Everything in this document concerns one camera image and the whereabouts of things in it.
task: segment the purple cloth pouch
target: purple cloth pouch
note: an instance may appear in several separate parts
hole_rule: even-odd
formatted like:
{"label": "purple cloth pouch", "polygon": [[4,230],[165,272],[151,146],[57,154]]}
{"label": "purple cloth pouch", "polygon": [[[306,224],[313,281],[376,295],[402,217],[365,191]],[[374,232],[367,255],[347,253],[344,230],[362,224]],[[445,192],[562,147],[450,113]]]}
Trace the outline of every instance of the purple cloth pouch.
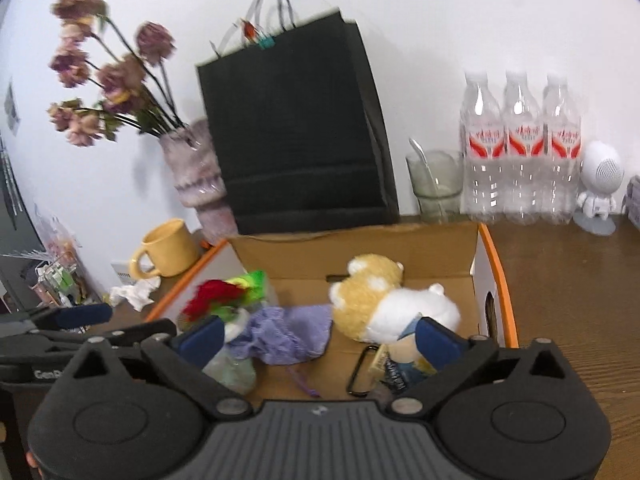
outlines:
{"label": "purple cloth pouch", "polygon": [[236,359],[257,357],[268,365],[292,365],[320,357],[329,341],[331,305],[266,306],[226,346]]}

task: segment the stuffed animal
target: stuffed animal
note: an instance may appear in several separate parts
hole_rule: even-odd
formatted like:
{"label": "stuffed animal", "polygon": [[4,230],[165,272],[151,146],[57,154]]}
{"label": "stuffed animal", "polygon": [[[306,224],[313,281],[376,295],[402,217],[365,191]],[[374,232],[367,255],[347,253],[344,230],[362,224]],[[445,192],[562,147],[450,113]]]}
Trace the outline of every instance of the stuffed animal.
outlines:
{"label": "stuffed animal", "polygon": [[439,283],[425,290],[404,288],[402,264],[378,254],[358,256],[347,268],[350,276],[334,283],[329,291],[334,323],[345,336],[367,343],[392,343],[418,314],[450,330],[458,328],[460,312]]}

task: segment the red and white label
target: red and white label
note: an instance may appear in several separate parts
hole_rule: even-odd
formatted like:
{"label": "red and white label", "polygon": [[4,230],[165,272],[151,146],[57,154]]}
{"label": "red and white label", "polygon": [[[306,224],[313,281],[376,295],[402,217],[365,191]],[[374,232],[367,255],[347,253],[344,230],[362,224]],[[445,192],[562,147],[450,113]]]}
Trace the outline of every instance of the red and white label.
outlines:
{"label": "red and white label", "polygon": [[497,158],[504,155],[504,132],[500,128],[468,128],[466,154],[473,158]]}
{"label": "red and white label", "polygon": [[549,153],[560,158],[577,158],[580,155],[580,131],[571,129],[551,130]]}
{"label": "red and white label", "polygon": [[509,154],[520,156],[539,156],[545,152],[545,136],[540,126],[522,124],[508,131]]}

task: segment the glass cup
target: glass cup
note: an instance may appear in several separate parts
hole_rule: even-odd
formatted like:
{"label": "glass cup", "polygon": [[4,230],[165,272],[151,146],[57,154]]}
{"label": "glass cup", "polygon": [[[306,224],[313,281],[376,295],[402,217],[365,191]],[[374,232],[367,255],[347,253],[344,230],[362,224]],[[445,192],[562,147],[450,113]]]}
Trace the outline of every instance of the glass cup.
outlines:
{"label": "glass cup", "polygon": [[437,224],[465,220],[466,215],[460,213],[462,153],[431,150],[424,155],[428,167],[417,153],[406,156],[414,195],[420,206],[420,220]]}

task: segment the white tissue paper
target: white tissue paper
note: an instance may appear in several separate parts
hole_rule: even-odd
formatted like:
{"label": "white tissue paper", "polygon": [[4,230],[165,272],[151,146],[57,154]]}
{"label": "white tissue paper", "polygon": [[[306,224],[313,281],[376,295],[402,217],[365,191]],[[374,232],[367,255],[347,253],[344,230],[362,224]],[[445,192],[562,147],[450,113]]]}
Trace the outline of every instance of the white tissue paper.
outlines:
{"label": "white tissue paper", "polygon": [[160,286],[160,276],[139,280],[134,285],[114,286],[109,291],[109,303],[116,306],[122,300],[127,300],[138,312],[142,311],[154,300],[149,299],[149,295]]}

